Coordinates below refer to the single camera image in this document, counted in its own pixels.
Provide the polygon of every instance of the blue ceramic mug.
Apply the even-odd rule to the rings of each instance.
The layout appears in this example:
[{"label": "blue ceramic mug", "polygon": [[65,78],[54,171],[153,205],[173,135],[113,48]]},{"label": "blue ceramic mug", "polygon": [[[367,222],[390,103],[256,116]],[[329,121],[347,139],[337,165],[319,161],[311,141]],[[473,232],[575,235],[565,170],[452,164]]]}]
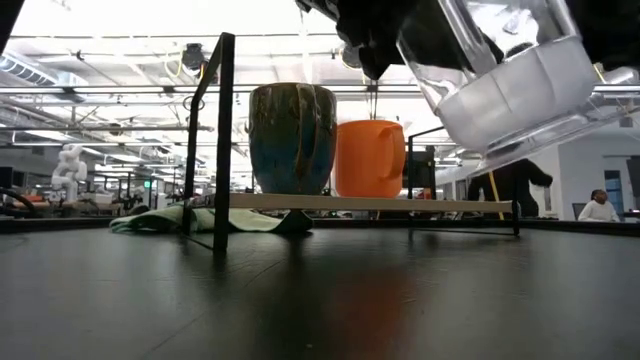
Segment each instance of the blue ceramic mug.
[{"label": "blue ceramic mug", "polygon": [[279,83],[251,92],[251,165],[265,193],[318,195],[333,168],[336,97],[320,86]]}]

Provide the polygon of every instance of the man in black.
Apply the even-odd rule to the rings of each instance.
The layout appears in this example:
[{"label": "man in black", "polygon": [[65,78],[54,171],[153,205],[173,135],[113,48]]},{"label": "man in black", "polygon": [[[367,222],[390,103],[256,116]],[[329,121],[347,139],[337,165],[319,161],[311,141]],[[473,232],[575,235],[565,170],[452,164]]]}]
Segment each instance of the man in black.
[{"label": "man in black", "polygon": [[[545,174],[528,159],[519,160],[494,170],[493,179],[496,183],[500,201],[513,200],[515,188],[523,217],[538,216],[538,203],[529,192],[529,182],[544,187],[551,186],[553,182],[553,177]],[[478,201],[480,199],[480,189],[484,193],[485,201],[496,201],[488,173],[471,180],[469,184],[469,200]]]}]

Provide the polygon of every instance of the white robot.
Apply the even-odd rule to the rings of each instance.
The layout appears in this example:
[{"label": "white robot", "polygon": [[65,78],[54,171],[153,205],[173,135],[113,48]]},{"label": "white robot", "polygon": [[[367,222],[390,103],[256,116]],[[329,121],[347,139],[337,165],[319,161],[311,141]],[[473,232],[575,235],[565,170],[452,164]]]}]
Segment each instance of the white robot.
[{"label": "white robot", "polygon": [[66,190],[65,201],[74,202],[78,199],[78,181],[87,179],[87,164],[80,161],[82,150],[82,146],[70,144],[62,147],[58,154],[58,166],[51,176],[51,185],[56,191],[51,193],[49,200],[59,201],[59,191],[63,187]]}]

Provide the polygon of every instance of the orange mug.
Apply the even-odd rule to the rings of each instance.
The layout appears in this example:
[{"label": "orange mug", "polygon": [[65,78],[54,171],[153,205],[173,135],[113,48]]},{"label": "orange mug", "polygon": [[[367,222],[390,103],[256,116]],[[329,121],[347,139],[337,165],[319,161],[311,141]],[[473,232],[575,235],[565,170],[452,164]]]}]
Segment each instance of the orange mug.
[{"label": "orange mug", "polygon": [[386,120],[338,125],[336,191],[347,197],[393,198],[402,190],[404,134]]}]

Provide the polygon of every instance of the mug handle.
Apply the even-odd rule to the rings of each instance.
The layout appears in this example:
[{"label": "mug handle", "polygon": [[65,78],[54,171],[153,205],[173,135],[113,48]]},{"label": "mug handle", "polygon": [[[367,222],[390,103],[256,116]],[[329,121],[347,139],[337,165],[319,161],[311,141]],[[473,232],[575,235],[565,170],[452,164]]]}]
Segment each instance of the mug handle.
[{"label": "mug handle", "polygon": [[402,135],[402,131],[398,131],[395,126],[387,126],[380,131],[378,138],[382,141],[391,141],[393,149],[393,159],[389,171],[381,175],[380,178],[390,180],[402,175],[405,159],[404,136]]},{"label": "mug handle", "polygon": [[298,104],[300,106],[299,129],[300,138],[298,153],[296,154],[296,174],[303,177],[309,171],[316,150],[316,138],[318,137],[318,110],[316,90],[313,85],[296,84],[298,92]]}]

